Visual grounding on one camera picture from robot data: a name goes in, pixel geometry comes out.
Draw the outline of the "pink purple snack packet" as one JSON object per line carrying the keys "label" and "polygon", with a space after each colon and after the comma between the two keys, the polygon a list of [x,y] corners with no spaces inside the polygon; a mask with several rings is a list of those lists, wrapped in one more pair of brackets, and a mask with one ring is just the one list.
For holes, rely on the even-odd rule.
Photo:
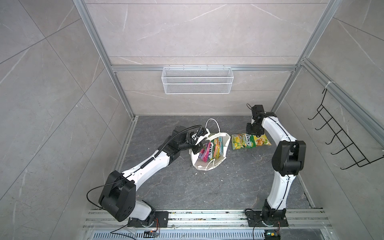
{"label": "pink purple snack packet", "polygon": [[199,152],[199,159],[205,163],[207,162],[210,155],[210,147],[211,143],[204,144],[203,148]]}

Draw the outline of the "white floral paper bag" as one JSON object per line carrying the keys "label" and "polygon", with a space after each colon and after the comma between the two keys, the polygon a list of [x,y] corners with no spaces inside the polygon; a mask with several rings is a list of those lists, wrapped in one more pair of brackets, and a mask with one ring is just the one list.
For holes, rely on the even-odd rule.
{"label": "white floral paper bag", "polygon": [[212,118],[208,119],[206,122],[205,128],[208,129],[207,125],[208,125],[209,121],[214,121],[216,123],[217,128],[218,128],[218,132],[213,133],[213,134],[210,133],[208,138],[207,138],[207,142],[205,144],[210,143],[213,139],[222,136],[223,137],[224,151],[223,151],[223,155],[221,157],[219,157],[218,159],[211,160],[210,156],[209,156],[207,162],[205,163],[199,159],[199,153],[194,155],[192,153],[192,151],[189,150],[192,165],[199,171],[210,171],[210,170],[213,170],[216,167],[218,167],[227,158],[227,151],[228,151],[228,148],[230,145],[230,140],[231,140],[230,135],[228,133],[221,132],[220,126],[215,119],[212,119]]}

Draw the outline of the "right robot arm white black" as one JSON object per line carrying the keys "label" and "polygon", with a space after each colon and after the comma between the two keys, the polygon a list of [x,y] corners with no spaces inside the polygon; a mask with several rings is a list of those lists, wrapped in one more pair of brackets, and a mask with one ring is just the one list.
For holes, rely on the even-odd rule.
{"label": "right robot arm white black", "polygon": [[304,168],[306,143],[289,134],[276,114],[264,111],[262,105],[247,104],[247,107],[252,111],[252,120],[247,124],[246,133],[261,137],[268,132],[277,145],[272,157],[274,181],[263,206],[261,218],[265,222],[282,219],[285,217],[287,197],[292,183]]}

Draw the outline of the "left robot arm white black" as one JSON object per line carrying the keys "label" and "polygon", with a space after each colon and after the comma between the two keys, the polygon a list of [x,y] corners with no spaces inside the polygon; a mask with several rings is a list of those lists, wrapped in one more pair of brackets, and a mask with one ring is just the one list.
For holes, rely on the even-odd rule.
{"label": "left robot arm white black", "polygon": [[175,127],[172,134],[146,160],[122,173],[113,171],[109,174],[99,197],[100,208],[118,222],[130,218],[140,221],[143,226],[151,226],[156,210],[148,203],[136,200],[137,190],[158,171],[175,161],[181,151],[199,153],[209,135],[210,131],[201,125]]}

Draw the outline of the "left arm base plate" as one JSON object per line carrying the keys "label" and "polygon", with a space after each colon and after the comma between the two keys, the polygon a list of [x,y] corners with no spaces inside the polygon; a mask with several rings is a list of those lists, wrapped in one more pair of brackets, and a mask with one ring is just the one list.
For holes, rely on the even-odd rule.
{"label": "left arm base plate", "polygon": [[139,219],[130,219],[128,227],[136,228],[166,228],[169,221],[169,212],[167,211],[155,211],[149,216],[149,220],[141,221]]}

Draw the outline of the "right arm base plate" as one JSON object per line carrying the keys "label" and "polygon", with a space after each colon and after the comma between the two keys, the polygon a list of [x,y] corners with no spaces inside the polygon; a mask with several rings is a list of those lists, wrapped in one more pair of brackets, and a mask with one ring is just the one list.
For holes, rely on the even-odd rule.
{"label": "right arm base plate", "polygon": [[249,227],[288,227],[289,223],[286,217],[286,209],[272,211],[253,211],[246,209],[244,211]]}

